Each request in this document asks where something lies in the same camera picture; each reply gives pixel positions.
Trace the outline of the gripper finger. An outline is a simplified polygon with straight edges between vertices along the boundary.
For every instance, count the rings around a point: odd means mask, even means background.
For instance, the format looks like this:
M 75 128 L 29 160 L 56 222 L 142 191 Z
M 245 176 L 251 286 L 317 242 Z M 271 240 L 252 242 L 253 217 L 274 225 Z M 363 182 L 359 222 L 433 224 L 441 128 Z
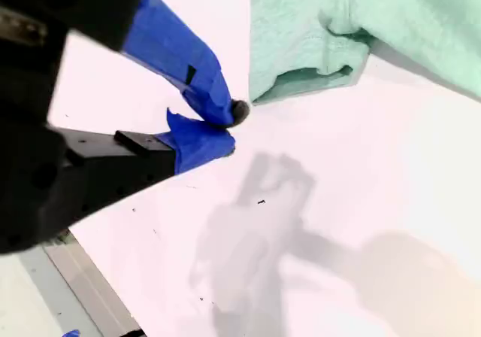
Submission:
M 153 134 L 63 129 L 62 222 L 89 215 L 174 176 L 178 152 Z
M 163 0 L 68 0 L 72 27 L 102 47 L 163 76 L 202 119 L 220 128 L 241 124 L 245 101 L 231 97 L 216 54 Z

